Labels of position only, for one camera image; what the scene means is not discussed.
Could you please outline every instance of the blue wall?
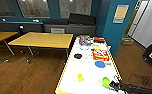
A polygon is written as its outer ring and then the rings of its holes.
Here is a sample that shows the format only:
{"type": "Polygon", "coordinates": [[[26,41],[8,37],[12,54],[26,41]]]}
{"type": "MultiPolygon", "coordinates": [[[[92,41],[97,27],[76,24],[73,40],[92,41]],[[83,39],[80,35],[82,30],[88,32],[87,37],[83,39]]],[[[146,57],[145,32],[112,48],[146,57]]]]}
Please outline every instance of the blue wall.
{"type": "Polygon", "coordinates": [[[98,20],[97,26],[99,27],[103,26],[103,28],[101,27],[102,29],[101,28],[97,29],[97,35],[102,36],[106,39],[107,44],[112,46],[111,48],[112,55],[115,56],[138,0],[102,0],[102,2],[108,2],[108,3],[109,1],[111,2],[110,2],[107,17],[104,16],[106,14],[104,13],[104,11],[102,11],[103,13],[99,13],[98,11],[99,15],[97,17],[100,17],[100,20],[98,20]],[[113,23],[117,5],[129,5],[129,9],[127,11],[126,17],[122,24],[113,23]]]}
{"type": "MultiPolygon", "coordinates": [[[[10,0],[12,3],[12,6],[15,11],[16,17],[9,17],[5,18],[8,22],[33,22],[33,19],[39,19],[39,21],[45,20],[45,18],[24,18],[21,14],[21,10],[18,6],[17,0],[10,0]]],[[[47,0],[48,6],[49,6],[49,12],[50,12],[50,18],[47,19],[62,19],[60,18],[60,10],[59,10],[59,0],[47,0]]],[[[91,6],[91,16],[97,15],[97,5],[98,0],[92,0],[92,6],[91,6]]]]}

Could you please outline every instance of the floor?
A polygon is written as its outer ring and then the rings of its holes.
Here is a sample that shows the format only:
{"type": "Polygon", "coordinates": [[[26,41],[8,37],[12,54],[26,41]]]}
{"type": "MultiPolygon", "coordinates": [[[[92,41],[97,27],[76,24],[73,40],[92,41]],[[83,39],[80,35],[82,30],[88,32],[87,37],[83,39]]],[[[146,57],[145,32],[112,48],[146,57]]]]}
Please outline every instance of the floor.
{"type": "Polygon", "coordinates": [[[27,48],[13,51],[15,56],[0,47],[0,94],[54,94],[67,59],[66,50],[41,48],[30,64],[26,62],[30,56],[27,48]]]}
{"type": "MultiPolygon", "coordinates": [[[[12,49],[15,56],[6,47],[0,47],[0,94],[54,94],[67,60],[66,50],[33,48],[40,52],[28,64],[27,48],[12,49]]],[[[152,89],[152,65],[144,61],[143,52],[137,43],[120,44],[114,60],[125,84],[152,89]]]]}
{"type": "Polygon", "coordinates": [[[114,60],[125,84],[152,89],[152,64],[143,59],[143,53],[144,49],[138,43],[120,44],[114,60]]]}

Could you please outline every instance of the paper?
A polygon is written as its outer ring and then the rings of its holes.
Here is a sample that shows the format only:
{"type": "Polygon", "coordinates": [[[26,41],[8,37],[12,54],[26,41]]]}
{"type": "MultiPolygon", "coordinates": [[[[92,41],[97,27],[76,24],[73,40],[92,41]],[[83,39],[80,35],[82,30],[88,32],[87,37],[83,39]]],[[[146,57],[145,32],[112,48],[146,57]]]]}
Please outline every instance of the paper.
{"type": "Polygon", "coordinates": [[[115,16],[113,19],[113,23],[123,23],[124,18],[126,16],[129,5],[118,5],[115,16]]]}

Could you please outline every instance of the table leg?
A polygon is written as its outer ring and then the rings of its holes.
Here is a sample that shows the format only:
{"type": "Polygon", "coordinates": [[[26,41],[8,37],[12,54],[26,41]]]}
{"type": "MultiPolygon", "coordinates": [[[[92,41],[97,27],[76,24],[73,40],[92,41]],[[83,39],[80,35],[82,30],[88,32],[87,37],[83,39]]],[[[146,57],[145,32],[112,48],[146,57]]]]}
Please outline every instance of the table leg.
{"type": "Polygon", "coordinates": [[[67,54],[67,58],[68,58],[68,49],[66,48],[66,54],[67,54]]]}
{"type": "Polygon", "coordinates": [[[30,53],[33,55],[32,49],[28,46],[30,53]]]}
{"type": "Polygon", "coordinates": [[[12,55],[15,55],[14,52],[12,51],[12,49],[8,46],[7,42],[4,40],[5,45],[7,46],[7,48],[10,50],[10,52],[12,53],[12,55]]]}
{"type": "Polygon", "coordinates": [[[30,60],[31,60],[34,56],[36,56],[37,54],[39,54],[38,51],[36,51],[35,53],[33,53],[32,49],[31,49],[29,46],[28,46],[28,48],[29,48],[29,51],[30,51],[30,53],[31,53],[31,56],[26,60],[27,63],[29,63],[30,60]]]}

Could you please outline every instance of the wooden table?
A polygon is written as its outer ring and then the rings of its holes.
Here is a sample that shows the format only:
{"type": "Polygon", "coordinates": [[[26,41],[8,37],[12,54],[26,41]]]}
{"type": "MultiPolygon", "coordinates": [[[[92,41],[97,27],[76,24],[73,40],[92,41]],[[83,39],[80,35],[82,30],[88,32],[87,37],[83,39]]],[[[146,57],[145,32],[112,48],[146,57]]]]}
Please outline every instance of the wooden table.
{"type": "Polygon", "coordinates": [[[103,77],[115,81],[115,75],[117,77],[120,77],[120,75],[106,42],[96,43],[95,45],[99,45],[101,50],[106,50],[109,54],[109,61],[104,61],[106,67],[95,66],[95,62],[98,60],[93,59],[91,50],[93,47],[88,46],[89,49],[87,50],[80,49],[81,45],[79,44],[79,38],[77,38],[57,85],[56,94],[124,94],[123,91],[116,92],[102,85],[103,77]],[[77,53],[82,54],[81,59],[74,58],[77,53]],[[83,81],[78,81],[78,74],[82,74],[83,81]]]}
{"type": "Polygon", "coordinates": [[[34,33],[29,32],[11,42],[9,45],[28,46],[32,55],[33,47],[65,48],[68,55],[68,48],[73,34],[53,34],[53,33],[34,33]]]}
{"type": "Polygon", "coordinates": [[[4,41],[5,45],[8,47],[8,49],[10,50],[10,52],[12,53],[12,55],[15,55],[14,52],[11,50],[11,48],[8,46],[7,42],[5,41],[5,39],[8,39],[14,35],[16,35],[17,32],[0,32],[0,42],[4,41]]]}

